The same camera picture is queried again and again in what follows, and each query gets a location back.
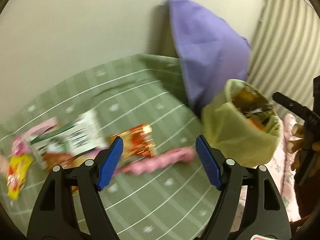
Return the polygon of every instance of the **striped curtain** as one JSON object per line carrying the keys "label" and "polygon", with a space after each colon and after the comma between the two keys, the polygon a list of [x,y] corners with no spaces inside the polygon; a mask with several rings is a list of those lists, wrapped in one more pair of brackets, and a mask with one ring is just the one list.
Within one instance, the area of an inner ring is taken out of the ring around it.
{"label": "striped curtain", "polygon": [[[248,82],[269,100],[281,92],[312,109],[320,75],[320,20],[305,0],[266,0],[252,42]],[[274,103],[282,118],[288,112]]]}

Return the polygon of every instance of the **orange item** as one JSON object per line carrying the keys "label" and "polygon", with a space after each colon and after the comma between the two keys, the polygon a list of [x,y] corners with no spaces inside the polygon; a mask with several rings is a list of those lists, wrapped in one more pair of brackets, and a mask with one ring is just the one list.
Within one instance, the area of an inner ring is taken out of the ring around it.
{"label": "orange item", "polygon": [[48,167],[47,171],[50,172],[53,166],[60,165],[64,169],[73,168],[73,156],[68,153],[45,153],[43,155]]}
{"label": "orange item", "polygon": [[137,127],[111,136],[108,138],[108,142],[112,144],[117,136],[122,138],[124,143],[124,149],[121,155],[122,161],[128,160],[132,155],[153,157],[156,155],[156,149],[151,134],[151,126],[148,123],[143,123]]}
{"label": "orange item", "polygon": [[257,123],[253,118],[249,117],[248,120],[258,130],[263,131],[265,129],[265,127],[261,123]]}

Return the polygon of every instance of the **brown sleeve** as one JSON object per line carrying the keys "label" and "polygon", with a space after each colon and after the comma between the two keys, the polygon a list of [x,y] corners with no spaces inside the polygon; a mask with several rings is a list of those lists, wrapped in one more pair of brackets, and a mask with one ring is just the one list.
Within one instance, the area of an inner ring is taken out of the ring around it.
{"label": "brown sleeve", "polygon": [[311,214],[320,198],[320,170],[307,178],[302,186],[294,184],[300,217]]}

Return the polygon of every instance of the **blue gripper pad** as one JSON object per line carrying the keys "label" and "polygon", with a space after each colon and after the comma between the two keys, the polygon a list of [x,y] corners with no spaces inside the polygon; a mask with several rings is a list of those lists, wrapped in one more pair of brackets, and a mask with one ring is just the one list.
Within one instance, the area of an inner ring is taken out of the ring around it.
{"label": "blue gripper pad", "polygon": [[207,173],[211,185],[214,185],[217,189],[220,189],[222,186],[220,168],[212,157],[210,149],[207,147],[201,137],[197,137],[196,139],[196,151],[202,162],[202,166]]}
{"label": "blue gripper pad", "polygon": [[122,152],[123,140],[120,137],[117,137],[110,146],[109,155],[101,166],[99,181],[97,183],[99,190],[103,190],[105,186],[109,185]]}

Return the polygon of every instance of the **green bag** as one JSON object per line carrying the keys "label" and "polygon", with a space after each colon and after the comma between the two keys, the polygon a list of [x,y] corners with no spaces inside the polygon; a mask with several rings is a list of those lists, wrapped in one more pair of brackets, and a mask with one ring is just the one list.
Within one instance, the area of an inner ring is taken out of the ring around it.
{"label": "green bag", "polygon": [[234,159],[241,166],[252,168],[271,160],[281,130],[274,109],[263,113],[269,118],[264,130],[258,130],[236,109],[232,98],[245,87],[263,97],[250,84],[230,79],[224,90],[203,108],[201,119],[204,136],[211,147],[219,149],[226,158]]}

